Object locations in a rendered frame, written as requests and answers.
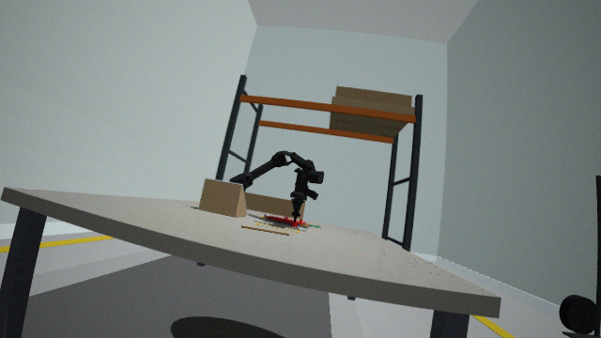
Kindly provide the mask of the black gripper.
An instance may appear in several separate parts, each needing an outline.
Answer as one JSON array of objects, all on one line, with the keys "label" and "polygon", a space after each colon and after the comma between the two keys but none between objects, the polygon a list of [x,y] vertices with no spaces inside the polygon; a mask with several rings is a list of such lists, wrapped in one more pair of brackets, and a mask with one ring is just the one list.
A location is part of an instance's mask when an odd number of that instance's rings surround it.
[{"label": "black gripper", "polygon": [[[301,205],[307,201],[307,196],[305,196],[307,184],[308,184],[307,182],[296,181],[295,191],[293,191],[290,194],[290,197],[295,198],[295,199],[291,198],[295,215],[297,215],[300,212]],[[305,201],[303,201],[303,200],[305,200]]]}]

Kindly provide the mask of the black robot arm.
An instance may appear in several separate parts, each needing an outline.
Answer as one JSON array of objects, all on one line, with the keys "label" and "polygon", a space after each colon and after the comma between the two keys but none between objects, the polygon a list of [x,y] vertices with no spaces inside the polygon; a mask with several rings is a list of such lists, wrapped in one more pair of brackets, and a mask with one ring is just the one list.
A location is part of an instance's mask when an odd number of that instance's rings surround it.
[{"label": "black robot arm", "polygon": [[[289,156],[291,158],[291,161],[287,161],[285,155]],[[286,150],[277,152],[272,156],[270,161],[262,164],[250,173],[242,173],[231,178],[229,182],[243,184],[244,191],[246,191],[248,187],[253,185],[254,179],[262,176],[274,167],[288,166],[291,162],[296,163],[300,167],[294,170],[294,172],[298,173],[296,181],[302,181],[307,183],[309,181],[309,183],[316,184],[323,183],[324,172],[316,171],[314,163],[312,161],[306,161],[305,159],[297,155],[296,152],[288,152]],[[308,188],[309,186],[306,188],[305,196],[309,196],[313,200],[316,200],[318,197],[318,193],[311,191]]]}]

